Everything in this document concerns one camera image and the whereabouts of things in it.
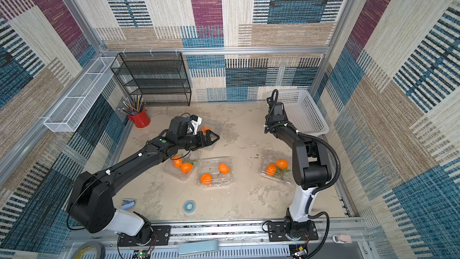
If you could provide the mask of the orange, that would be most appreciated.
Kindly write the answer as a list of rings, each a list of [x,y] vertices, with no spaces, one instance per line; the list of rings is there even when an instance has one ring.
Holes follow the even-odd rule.
[[[208,127],[208,126],[205,126],[205,127],[202,127],[202,128],[201,128],[201,131],[202,131],[203,133],[206,133],[207,130],[211,130],[211,128]]]

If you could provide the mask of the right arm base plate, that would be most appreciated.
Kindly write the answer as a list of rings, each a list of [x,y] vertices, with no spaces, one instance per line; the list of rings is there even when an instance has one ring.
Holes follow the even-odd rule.
[[[312,220],[303,223],[266,221],[262,224],[262,229],[268,233],[270,242],[317,241],[319,239],[315,222]]]

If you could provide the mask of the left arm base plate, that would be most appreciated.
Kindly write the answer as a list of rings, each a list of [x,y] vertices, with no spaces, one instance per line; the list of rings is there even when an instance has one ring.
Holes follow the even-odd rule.
[[[149,229],[142,229],[139,235],[128,236],[122,233],[117,245],[119,247],[153,247],[166,246],[171,234],[170,225],[152,225]]]

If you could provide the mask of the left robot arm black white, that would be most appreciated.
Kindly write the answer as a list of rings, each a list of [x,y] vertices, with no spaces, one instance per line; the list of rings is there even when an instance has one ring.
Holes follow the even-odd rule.
[[[113,197],[142,173],[174,157],[178,151],[188,152],[211,146],[220,137],[212,130],[195,128],[191,118],[176,116],[167,130],[146,142],[135,154],[112,167],[94,174],[78,175],[69,197],[67,214],[90,233],[113,231],[135,245],[153,241],[152,223],[144,216],[115,208]]]

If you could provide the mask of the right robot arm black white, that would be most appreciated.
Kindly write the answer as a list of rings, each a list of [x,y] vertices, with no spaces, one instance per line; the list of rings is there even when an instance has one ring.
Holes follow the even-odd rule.
[[[312,214],[313,205],[321,191],[333,187],[338,181],[340,159],[329,143],[302,133],[288,120],[279,94],[279,90],[275,89],[267,98],[268,115],[265,117],[264,132],[272,134],[292,149],[292,174],[297,189],[283,220],[283,237],[290,241],[303,238],[317,240],[314,220],[325,217],[326,231],[329,231],[330,217],[325,211]]]

